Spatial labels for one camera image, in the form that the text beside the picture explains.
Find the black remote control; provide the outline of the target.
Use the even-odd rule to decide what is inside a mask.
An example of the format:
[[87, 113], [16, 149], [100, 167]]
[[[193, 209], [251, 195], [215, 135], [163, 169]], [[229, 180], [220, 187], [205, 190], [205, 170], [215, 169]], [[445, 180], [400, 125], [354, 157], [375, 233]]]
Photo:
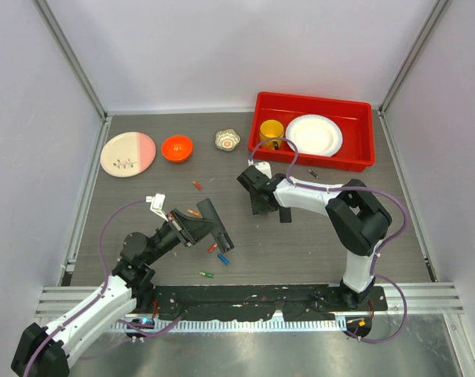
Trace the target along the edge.
[[225, 254], [231, 251], [234, 248], [234, 244], [212, 201], [209, 198], [206, 198], [198, 202], [196, 206], [203, 219], [209, 220], [213, 223], [214, 227], [211, 230], [211, 235], [218, 245], [220, 252]]

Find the black battery cover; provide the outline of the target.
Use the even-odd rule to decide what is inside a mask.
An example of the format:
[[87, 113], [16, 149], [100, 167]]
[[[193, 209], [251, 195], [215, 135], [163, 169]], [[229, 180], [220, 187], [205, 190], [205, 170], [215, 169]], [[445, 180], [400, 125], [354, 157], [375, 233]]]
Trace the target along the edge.
[[289, 224], [292, 222], [292, 215], [290, 208], [280, 208], [279, 209], [280, 222], [283, 224]]

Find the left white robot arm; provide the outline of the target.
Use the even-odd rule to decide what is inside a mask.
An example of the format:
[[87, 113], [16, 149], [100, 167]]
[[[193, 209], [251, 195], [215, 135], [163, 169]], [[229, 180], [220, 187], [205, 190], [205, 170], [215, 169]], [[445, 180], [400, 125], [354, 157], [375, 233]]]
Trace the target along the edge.
[[226, 233], [209, 199], [197, 204], [200, 215], [172, 210], [153, 236], [132, 232], [104, 282], [72, 310], [45, 326], [29, 325], [22, 333], [11, 369], [18, 376], [67, 376], [85, 349], [127, 313], [145, 313], [154, 296], [151, 264], [178, 244], [197, 244], [208, 235]]

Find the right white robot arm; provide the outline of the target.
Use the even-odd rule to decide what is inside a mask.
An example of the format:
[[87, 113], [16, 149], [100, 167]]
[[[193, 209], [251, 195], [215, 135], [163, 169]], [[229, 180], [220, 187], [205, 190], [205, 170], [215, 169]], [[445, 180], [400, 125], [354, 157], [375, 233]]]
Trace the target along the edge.
[[277, 211], [280, 222], [291, 223], [291, 210], [298, 208], [328, 217], [347, 250], [345, 272], [339, 286], [342, 304], [357, 310], [369, 299], [375, 284], [374, 260], [392, 224], [392, 217], [362, 181], [347, 185], [322, 185], [271, 177], [250, 165], [237, 181], [249, 192], [252, 212]]

